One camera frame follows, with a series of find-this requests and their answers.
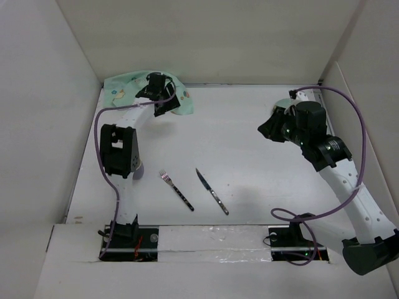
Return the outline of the green cartoon print cloth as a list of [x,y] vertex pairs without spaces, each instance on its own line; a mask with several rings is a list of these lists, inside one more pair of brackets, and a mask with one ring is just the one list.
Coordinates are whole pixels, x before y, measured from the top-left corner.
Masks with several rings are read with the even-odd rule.
[[[159,72],[159,70],[139,70],[106,78],[103,85],[103,107],[113,108],[133,105],[136,99],[135,95],[148,84],[147,75],[153,72]],[[173,109],[172,112],[177,115],[193,114],[194,103],[187,88],[176,76],[168,72],[161,71],[161,73],[172,78],[176,85],[176,96],[180,106]]]

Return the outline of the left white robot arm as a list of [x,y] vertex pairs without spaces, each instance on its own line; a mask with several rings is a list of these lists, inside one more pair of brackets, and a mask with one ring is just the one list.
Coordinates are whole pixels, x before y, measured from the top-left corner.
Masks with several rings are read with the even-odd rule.
[[[104,180],[116,195],[115,212],[110,222],[114,229],[122,206],[122,188],[111,180],[140,179],[143,161],[140,157],[137,132],[148,120],[162,116],[181,106],[174,78],[164,72],[149,72],[144,76],[145,85],[133,92],[129,103],[103,107],[94,118],[94,145],[97,161]],[[125,114],[116,123],[99,127],[105,112],[121,111]]]

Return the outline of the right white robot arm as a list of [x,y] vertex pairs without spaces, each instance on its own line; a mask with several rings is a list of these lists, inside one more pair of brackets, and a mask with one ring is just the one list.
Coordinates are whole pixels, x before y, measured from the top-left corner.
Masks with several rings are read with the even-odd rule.
[[294,214],[288,230],[293,244],[310,239],[330,248],[361,276],[398,258],[398,227],[364,185],[364,172],[357,171],[345,143],[327,132],[327,113],[321,104],[279,100],[257,130],[271,141],[297,145],[340,203],[319,215]]

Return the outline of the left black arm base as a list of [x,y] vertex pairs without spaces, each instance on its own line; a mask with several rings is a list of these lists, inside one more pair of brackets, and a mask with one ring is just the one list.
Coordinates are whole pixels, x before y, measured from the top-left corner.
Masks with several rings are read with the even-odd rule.
[[158,260],[158,226],[140,225],[138,216],[131,224],[110,224],[97,233],[102,237],[99,260],[103,262],[156,262]]

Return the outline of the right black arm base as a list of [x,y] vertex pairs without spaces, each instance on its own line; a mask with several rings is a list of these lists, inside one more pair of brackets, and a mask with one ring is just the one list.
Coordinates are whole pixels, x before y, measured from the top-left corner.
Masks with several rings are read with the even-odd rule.
[[304,219],[314,216],[311,213],[295,214],[281,208],[272,210],[285,212],[292,216],[288,225],[269,226],[268,235],[263,238],[263,244],[270,248],[272,261],[284,261],[295,266],[305,266],[312,261],[330,262],[327,248],[321,244],[315,245],[314,233],[303,222],[293,222],[293,219]]

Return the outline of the pale green glass plate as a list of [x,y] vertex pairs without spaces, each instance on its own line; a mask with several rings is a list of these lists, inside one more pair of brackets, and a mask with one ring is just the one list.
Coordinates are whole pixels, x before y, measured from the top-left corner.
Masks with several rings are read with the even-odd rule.
[[275,105],[273,106],[273,111],[276,111],[278,109],[283,109],[284,111],[286,111],[287,109],[289,109],[289,107],[291,106],[295,106],[300,102],[300,100],[296,99],[291,99],[291,98],[284,98],[281,100],[278,100]]

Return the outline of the purple mug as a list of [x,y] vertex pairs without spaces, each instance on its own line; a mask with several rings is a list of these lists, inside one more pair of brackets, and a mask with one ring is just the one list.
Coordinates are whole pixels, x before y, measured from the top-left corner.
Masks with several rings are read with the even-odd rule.
[[136,170],[134,170],[132,179],[134,181],[137,181],[143,177],[143,174],[144,174],[144,165],[143,165],[143,162],[141,161],[138,168]]

